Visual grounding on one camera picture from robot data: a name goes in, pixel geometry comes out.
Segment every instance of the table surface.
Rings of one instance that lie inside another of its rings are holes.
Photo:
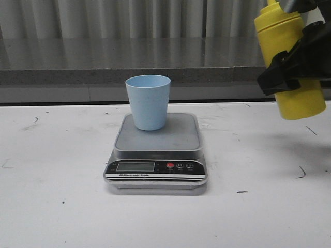
[[[118,195],[103,171],[128,105],[0,107],[0,247],[331,247],[331,111],[170,104],[196,114],[198,196]]]

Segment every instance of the yellow squeeze bottle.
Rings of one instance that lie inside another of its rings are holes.
[[[289,51],[302,37],[305,27],[299,13],[285,13],[279,2],[268,0],[268,6],[261,10],[255,20],[255,28],[268,67],[273,57]],[[275,98],[284,119],[296,120],[317,115],[325,110],[326,105],[319,80],[299,80],[301,88],[275,94]]]

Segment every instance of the lcd display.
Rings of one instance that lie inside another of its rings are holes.
[[[155,163],[119,163],[118,172],[153,172]]]

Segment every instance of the plastic cup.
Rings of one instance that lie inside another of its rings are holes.
[[[137,128],[152,131],[166,124],[170,81],[166,76],[142,75],[125,82],[133,122]]]

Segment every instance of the electronic scale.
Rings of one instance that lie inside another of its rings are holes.
[[[135,127],[124,117],[104,179],[119,189],[195,189],[207,181],[197,118],[168,113],[156,131]]]

